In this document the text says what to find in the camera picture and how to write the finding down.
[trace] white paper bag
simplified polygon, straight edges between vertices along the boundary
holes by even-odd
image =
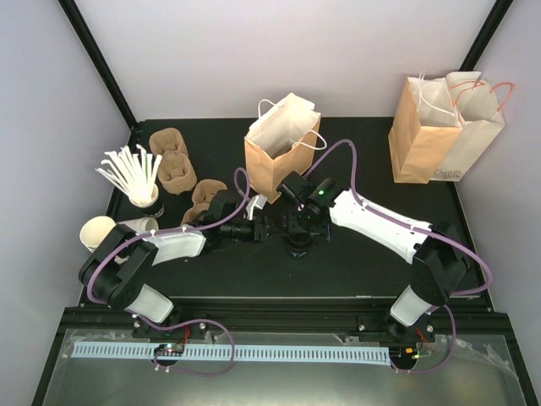
[[[315,126],[320,114],[314,108],[313,102],[290,93],[250,125],[246,140],[274,159],[290,150]]]
[[[312,165],[314,151],[325,149],[325,139],[317,132],[320,114],[315,104],[290,93],[250,125],[244,137],[246,170],[254,190],[273,203],[280,194],[276,188],[292,171],[303,174]],[[316,147],[318,138],[322,147]]]
[[[461,129],[445,79],[407,78],[389,133],[395,182],[427,184]]]
[[[446,76],[460,113],[462,131],[432,180],[462,179],[505,126],[501,113],[504,103],[500,105],[493,92],[496,86],[493,88],[486,80],[479,80],[480,75],[481,72],[454,72]],[[512,89],[512,84],[504,84]]]

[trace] black table surface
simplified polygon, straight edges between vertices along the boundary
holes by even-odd
[[[148,148],[150,136],[168,127],[182,133],[198,180],[219,179],[233,188],[233,172],[244,167],[243,137],[252,118],[147,120],[139,127],[138,143]],[[322,118],[321,134],[332,144],[343,138],[358,149],[357,190],[402,215],[427,222],[447,220],[455,224],[463,242],[469,241],[454,184],[395,184],[387,135],[392,118]],[[331,177],[349,185],[351,150],[333,151],[310,179],[316,183]],[[193,204],[191,192],[168,194],[160,185],[165,213],[160,229],[180,225]],[[142,217],[126,196],[118,194],[113,216],[117,221]],[[279,217],[279,199],[265,213]],[[280,236],[265,243],[226,242],[216,251],[153,266],[146,282],[171,297],[193,298],[355,298],[396,297],[408,285],[410,266],[398,255],[361,234],[333,226],[331,241],[314,247],[301,260],[293,259]],[[471,271],[460,288],[480,284],[479,272]]]

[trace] white straw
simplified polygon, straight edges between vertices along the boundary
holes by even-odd
[[[117,189],[120,189],[120,191],[122,191],[125,195],[129,196],[129,192],[123,186],[121,186],[110,173],[105,172],[101,168],[96,169],[96,171],[98,173],[101,173],[104,178],[111,182],[113,185],[115,185]]]
[[[126,178],[124,176],[122,176],[117,168],[113,165],[113,163],[111,161],[109,161],[108,159],[104,159],[103,161],[101,161],[101,165],[104,165],[104,164],[107,164],[111,167],[111,169],[113,170],[113,172],[115,173],[117,179],[118,179],[118,182],[125,188],[125,189],[129,189],[128,187],[128,183],[126,182]]]
[[[158,155],[156,157],[156,160],[154,161],[154,167],[152,168],[152,179],[150,184],[152,185],[152,189],[154,189],[154,183],[156,182],[156,175],[158,174],[158,167],[161,163],[161,155]]]
[[[101,165],[108,165],[112,172],[102,168],[96,171],[126,194],[131,201],[144,204],[152,199],[161,156],[156,157],[153,166],[152,154],[148,154],[141,145],[137,145],[137,148],[140,150],[139,155],[132,154],[127,146],[121,148],[120,152],[105,152],[111,160],[104,159]]]

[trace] black metal frame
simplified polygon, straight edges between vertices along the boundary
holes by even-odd
[[[69,19],[69,22],[74,27],[77,36],[81,40],[83,47],[85,47],[85,50],[96,67],[98,74],[100,74],[101,80],[103,80],[103,83],[109,90],[109,93],[111,93],[111,97],[117,105],[118,110],[124,117],[126,124],[130,129],[135,129],[138,121],[132,113],[132,110],[129,108],[128,102],[124,98],[120,87],[118,87],[118,83],[115,80],[115,77],[112,75],[112,72],[107,65],[107,61],[103,57],[96,40],[94,40],[94,36],[92,36],[92,33],[90,32],[83,15],[79,11],[77,4],[74,0],[58,0],[58,2],[62,6],[66,17]]]
[[[512,3],[513,0],[496,0],[459,70],[468,71],[475,69],[475,65],[477,65],[481,55],[483,55],[484,49],[490,43],[492,36],[498,29],[501,20],[505,17]]]
[[[275,300],[266,300],[264,303],[260,300],[257,303],[246,302],[246,300],[239,300],[237,303],[215,300],[209,303],[209,301],[179,300],[176,305],[183,309],[186,319],[205,315],[226,325],[233,332],[323,332],[347,335],[359,334],[359,315],[384,314],[389,305],[385,303],[360,305],[336,301],[333,304],[314,306],[308,300],[298,300],[295,305],[287,306]],[[538,404],[509,317],[503,313],[470,311],[467,306],[453,306],[453,310],[456,329],[461,334],[505,337],[524,398],[528,405]],[[445,312],[434,313],[430,322],[434,327],[434,332],[451,333],[451,323]],[[68,329],[132,330],[133,323],[134,319],[128,313],[112,311],[102,305],[67,308],[60,321],[32,404],[40,405],[45,399],[46,390]]]
[[[88,25],[74,0],[58,0],[64,13],[74,27],[92,63],[101,76],[118,110],[123,115],[126,124],[131,130],[128,145],[135,145],[140,137],[139,123],[133,115],[128,102],[123,96],[107,61],[96,44]],[[505,13],[512,4],[512,0],[496,0],[487,19],[484,21],[475,41],[473,42],[460,70],[473,70],[476,63],[488,46]],[[453,195],[457,206],[462,210],[455,186],[452,184]],[[114,217],[120,202],[120,192],[114,190],[107,208],[107,215]],[[468,243],[472,246],[471,236]],[[463,301],[451,300],[451,308],[455,312],[456,328],[461,334],[495,334],[503,335],[511,352],[513,364],[516,368],[522,391],[527,404],[538,404],[532,383],[529,380],[524,359],[516,342],[514,332],[505,314],[491,312],[492,302],[488,294],[484,295],[485,303],[489,307],[464,304]],[[367,300],[362,304],[354,299],[336,300],[178,300],[186,318],[190,315],[206,314],[210,318],[220,321],[233,331],[260,331],[260,332],[338,332],[358,333],[358,315],[365,312],[385,312],[391,305],[391,300]],[[443,312],[435,313],[431,320],[437,332],[450,333],[451,324]],[[85,292],[81,296],[78,308],[67,308],[57,330],[51,352],[46,361],[36,391],[33,405],[42,404],[46,390],[51,380],[54,365],[60,351],[64,335],[68,329],[127,329],[133,327],[133,319],[124,312],[115,312],[105,306],[86,303]]]
[[[112,99],[118,107],[118,110],[123,115],[126,124],[131,130],[137,129],[138,121],[129,107],[126,98],[124,97],[118,83],[115,80],[106,59],[98,47],[94,36],[90,32],[88,25],[75,0],[58,0],[62,6],[64,13],[69,19],[69,22],[74,27],[77,36],[81,40],[81,43],[88,52],[92,63],[96,67],[96,70],[101,76],[103,83],[111,93]],[[462,62],[460,70],[473,70],[478,60],[483,55],[483,51],[488,46],[492,36],[496,32],[496,29],[500,25],[501,20],[505,17],[505,13],[513,3],[513,0],[496,0],[493,8],[490,10],[487,19],[484,21],[481,30],[479,31],[475,41],[473,42],[470,50],[468,51],[466,58]]]

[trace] black pole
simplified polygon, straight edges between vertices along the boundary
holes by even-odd
[[[118,83],[112,75],[111,70],[107,66],[107,62],[101,54],[100,48],[98,47],[98,44],[96,44],[96,40],[94,40],[94,37],[90,33],[90,29],[88,28],[88,25],[86,25],[85,19],[79,11],[77,4],[75,4],[74,0],[58,0],[58,2],[62,6],[64,13],[69,19],[69,22],[74,27],[77,36],[79,36],[79,39],[81,40],[83,47],[85,47],[86,51],[88,52],[94,66],[96,66],[103,83],[105,83],[109,93],[111,93],[111,97],[117,104],[118,110],[120,110],[126,124],[130,129],[135,129],[137,126],[137,120],[129,108],[128,102],[124,98],[124,95],[120,91],[120,87],[118,87]]]
[[[475,69],[475,65],[477,65],[481,55],[483,55],[484,48],[489,44],[512,3],[513,0],[496,0],[459,70],[468,71]]]

